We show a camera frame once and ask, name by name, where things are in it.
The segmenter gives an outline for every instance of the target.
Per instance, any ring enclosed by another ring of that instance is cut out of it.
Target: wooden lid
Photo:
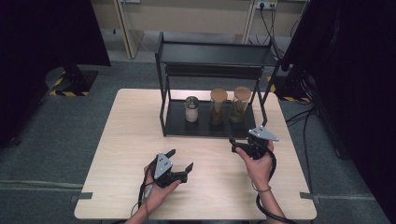
[[[246,87],[237,87],[235,88],[233,94],[238,100],[246,101],[250,98],[251,91]]]
[[[227,100],[228,93],[224,89],[213,89],[210,92],[210,97],[215,103],[223,103]]]

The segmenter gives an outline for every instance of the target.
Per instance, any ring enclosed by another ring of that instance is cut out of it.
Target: jar with metal lid
[[[186,120],[189,122],[195,122],[198,120],[198,98],[195,96],[189,96],[186,98],[184,102],[184,106],[186,107]]]
[[[214,125],[221,124],[224,120],[224,108],[228,93],[224,89],[214,89],[210,92],[210,118]]]
[[[232,122],[242,122],[244,120],[250,96],[250,89],[246,87],[235,88],[230,111],[230,120]]]

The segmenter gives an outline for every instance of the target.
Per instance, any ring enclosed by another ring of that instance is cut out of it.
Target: jar with wooden lid
[[[224,121],[224,109],[228,93],[224,89],[214,89],[210,92],[210,117],[209,122],[214,125]]]
[[[250,96],[250,89],[246,87],[235,88],[230,111],[230,120],[232,122],[242,122],[244,120]]]

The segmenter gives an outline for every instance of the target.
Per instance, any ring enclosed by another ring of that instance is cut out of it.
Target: wooden table
[[[172,97],[194,95],[208,100],[210,91],[172,91]],[[122,219],[131,215],[137,203],[143,168],[157,153],[175,148],[173,172],[183,171],[194,162],[189,180],[181,184],[151,219],[264,219],[255,204],[246,166],[231,152],[228,139],[166,136],[160,124],[159,90],[119,90],[99,142],[91,169],[82,189],[92,198],[79,200],[77,218]],[[258,99],[253,106],[257,125],[262,123]],[[277,201],[288,218],[313,219],[316,209],[291,142],[279,103],[270,93],[265,103],[266,128],[280,141],[275,143],[276,172],[270,182]]]

